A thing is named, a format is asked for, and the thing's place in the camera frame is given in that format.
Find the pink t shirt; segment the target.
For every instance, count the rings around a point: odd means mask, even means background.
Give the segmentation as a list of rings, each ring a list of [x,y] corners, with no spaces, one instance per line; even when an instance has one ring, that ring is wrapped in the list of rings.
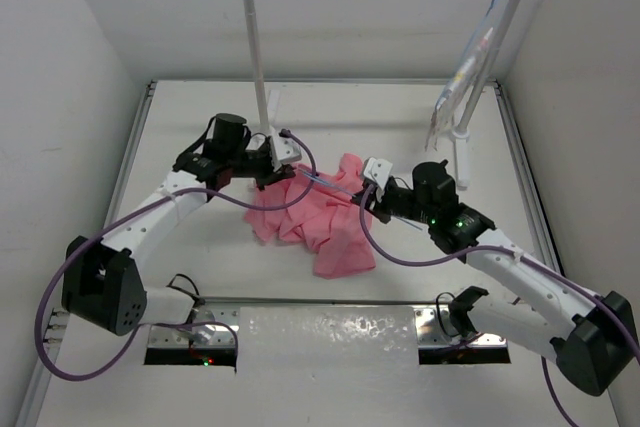
[[[354,194],[362,188],[363,160],[351,153],[342,155],[335,174],[318,173]],[[244,215],[255,236],[264,243],[303,244],[315,254],[313,273],[337,279],[373,270],[376,260],[359,220],[359,207],[345,194],[311,182],[296,172],[292,179],[255,190],[253,203],[259,207],[280,206],[298,197],[307,186],[311,191],[298,203],[269,212],[249,209]]]

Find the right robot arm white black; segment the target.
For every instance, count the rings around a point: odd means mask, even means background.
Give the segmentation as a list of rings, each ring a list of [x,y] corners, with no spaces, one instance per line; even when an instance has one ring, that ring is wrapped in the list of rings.
[[[602,296],[558,274],[516,246],[495,223],[461,202],[444,162],[423,162],[403,187],[384,159],[368,158],[362,189],[353,203],[359,215],[383,223],[399,218],[426,226],[443,252],[493,278],[520,298],[501,302],[470,286],[448,305],[454,335],[495,334],[554,363],[582,392],[603,394],[627,365],[639,358],[630,302],[612,291]]]

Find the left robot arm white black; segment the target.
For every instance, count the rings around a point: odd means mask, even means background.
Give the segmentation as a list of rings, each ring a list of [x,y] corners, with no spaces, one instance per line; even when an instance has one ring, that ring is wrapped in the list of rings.
[[[95,243],[84,237],[67,248],[62,305],[117,336],[140,324],[187,323],[195,295],[172,287],[147,287],[141,270],[169,234],[205,206],[234,178],[264,188],[293,177],[300,158],[289,132],[272,131],[253,146],[246,120],[218,114],[183,152],[159,187],[140,205],[140,214],[122,219]]]

